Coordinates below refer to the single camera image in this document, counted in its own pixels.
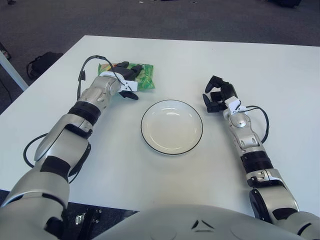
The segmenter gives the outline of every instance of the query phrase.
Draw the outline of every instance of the white table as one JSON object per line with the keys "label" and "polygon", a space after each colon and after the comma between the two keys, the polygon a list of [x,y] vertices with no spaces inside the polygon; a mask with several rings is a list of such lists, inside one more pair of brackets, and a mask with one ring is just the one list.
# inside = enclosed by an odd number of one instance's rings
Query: white table
{"label": "white table", "polygon": [[[71,202],[139,211],[202,204],[253,215],[245,171],[222,113],[207,113],[203,103],[202,93],[216,75],[234,85],[244,105],[268,113],[264,146],[273,166],[300,210],[320,215],[320,49],[310,46],[84,36],[0,115],[0,189],[10,190],[29,170],[25,145],[75,103],[80,68],[94,54],[114,63],[153,64],[156,89],[139,92],[138,101],[112,98],[89,139],[90,156],[70,186]],[[82,90],[97,75],[98,63],[104,62],[87,64]],[[202,118],[202,139],[184,155],[156,153],[142,138],[145,110],[165,99],[190,104]],[[250,116],[263,136],[262,114]]]}

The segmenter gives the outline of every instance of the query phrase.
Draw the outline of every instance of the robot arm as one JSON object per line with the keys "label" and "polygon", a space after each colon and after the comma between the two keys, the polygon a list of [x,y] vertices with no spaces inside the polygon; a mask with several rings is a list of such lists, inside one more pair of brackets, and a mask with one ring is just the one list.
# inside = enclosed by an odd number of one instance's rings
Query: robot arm
{"label": "robot arm", "polygon": [[38,146],[34,167],[14,186],[0,209],[3,239],[59,239],[66,224],[68,177],[80,171],[88,138],[111,97],[122,87],[113,74],[98,76]]}
{"label": "robot arm", "polygon": [[269,159],[263,142],[252,130],[248,109],[241,105],[232,84],[213,76],[205,93],[211,92],[212,102],[203,94],[209,113],[223,111],[228,122],[233,143],[246,172],[247,183],[253,189],[249,193],[256,218],[277,225],[306,239],[317,239],[320,235],[319,217],[300,212],[297,202]]}

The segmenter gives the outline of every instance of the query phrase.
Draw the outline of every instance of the green snack bag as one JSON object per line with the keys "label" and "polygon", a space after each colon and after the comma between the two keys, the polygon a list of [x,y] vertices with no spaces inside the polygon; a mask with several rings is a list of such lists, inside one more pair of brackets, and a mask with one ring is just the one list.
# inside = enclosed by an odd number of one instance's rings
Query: green snack bag
{"label": "green snack bag", "polygon": [[[138,83],[138,91],[144,89],[155,89],[155,84],[152,81],[153,73],[154,73],[154,66],[150,64],[138,64],[138,63],[130,63],[127,67],[131,69],[137,65],[142,65],[142,70],[140,74],[135,78],[135,81]],[[102,72],[109,71],[110,65],[109,64],[99,64],[98,66],[98,75]]]}

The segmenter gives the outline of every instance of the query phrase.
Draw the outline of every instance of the gray carpet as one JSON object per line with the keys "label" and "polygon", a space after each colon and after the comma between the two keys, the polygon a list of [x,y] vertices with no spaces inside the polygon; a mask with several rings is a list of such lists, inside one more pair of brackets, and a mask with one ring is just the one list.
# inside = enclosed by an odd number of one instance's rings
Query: gray carpet
{"label": "gray carpet", "polygon": [[[47,51],[65,53],[83,35],[320,46],[320,1],[284,8],[266,0],[17,0],[0,4],[0,42],[30,85],[26,64]],[[22,91],[0,67],[0,79],[16,99]],[[10,105],[0,86],[0,113]],[[6,196],[0,191],[0,203]],[[71,204],[74,216],[85,205]],[[105,209],[92,235],[120,221],[123,210]],[[70,235],[65,239],[76,239]]]}

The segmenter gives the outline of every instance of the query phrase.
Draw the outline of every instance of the black wire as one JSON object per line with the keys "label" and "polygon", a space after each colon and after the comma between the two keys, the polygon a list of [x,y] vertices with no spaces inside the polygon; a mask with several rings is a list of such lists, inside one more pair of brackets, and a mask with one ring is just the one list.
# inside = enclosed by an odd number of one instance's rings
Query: black wire
{"label": "black wire", "polygon": [[83,76],[83,72],[84,72],[84,68],[87,64],[87,62],[89,62],[91,59],[100,59],[100,60],[105,60],[107,61],[107,63],[110,65],[110,68],[113,72],[113,74],[115,75],[116,79],[121,83],[121,85],[125,85],[123,82],[120,81],[120,79],[118,78],[116,72],[115,72],[115,69],[114,69],[114,66],[112,65],[112,63],[104,56],[100,56],[100,55],[93,55],[93,56],[90,56],[88,57],[82,67],[81,67],[81,70],[80,70],[80,73],[79,73],[79,77],[78,77],[78,89],[77,89],[77,94],[76,94],[76,99],[78,100],[80,97],[81,97],[81,81],[82,80],[85,80],[85,79],[82,79],[82,76]]}
{"label": "black wire", "polygon": [[[40,136],[37,136],[35,139],[31,140],[24,148],[23,150],[23,159],[24,159],[24,162],[31,168],[33,168],[35,165],[33,165],[27,158],[27,150],[29,149],[29,147],[31,146],[31,144],[33,144],[35,141],[45,137],[48,133],[45,133],[45,134],[42,134]],[[69,182],[69,184],[71,184],[75,179],[76,177],[78,176],[79,174],[79,171],[76,172],[74,178],[72,178],[72,180]]]}
{"label": "black wire", "polygon": [[74,178],[72,178],[72,180],[69,182],[69,184],[71,184],[71,183],[76,179],[76,177],[78,176],[79,172],[80,172],[80,171],[77,171],[77,172],[76,172]]}
{"label": "black wire", "polygon": [[244,112],[249,112],[249,111],[252,111],[252,110],[255,110],[255,109],[259,109],[259,110],[263,113],[264,118],[265,118],[265,122],[266,122],[266,128],[265,128],[264,137],[262,138],[261,142],[264,143],[264,142],[267,140],[267,138],[268,138],[269,128],[270,128],[269,118],[268,118],[267,113],[266,113],[265,110],[263,110],[261,107],[255,106],[255,105],[246,106],[246,108],[252,108],[252,109],[244,110],[244,111],[239,111],[239,112],[240,112],[240,113],[244,113]]}
{"label": "black wire", "polygon": [[45,133],[45,134],[42,134],[42,135],[36,137],[35,139],[33,139],[31,142],[29,142],[29,143],[25,146],[25,148],[24,148],[24,150],[23,150],[23,159],[24,159],[25,163],[26,163],[29,167],[33,168],[35,165],[33,165],[33,164],[28,160],[28,158],[27,158],[27,150],[28,150],[28,148],[29,148],[30,145],[33,144],[35,141],[37,141],[38,139],[41,139],[41,138],[45,137],[47,134],[48,134],[48,133]]}
{"label": "black wire", "polygon": [[4,87],[4,89],[6,90],[6,92],[8,93],[11,103],[13,103],[14,101],[12,100],[12,96],[11,96],[11,94],[10,94],[10,91],[8,90],[8,88],[5,86],[4,82],[3,82],[1,79],[0,79],[0,83],[1,83],[1,85]]}
{"label": "black wire", "polygon": [[238,110],[238,108],[241,106],[241,100],[239,100],[240,101],[240,103],[239,103],[239,105],[235,108],[235,110]]}

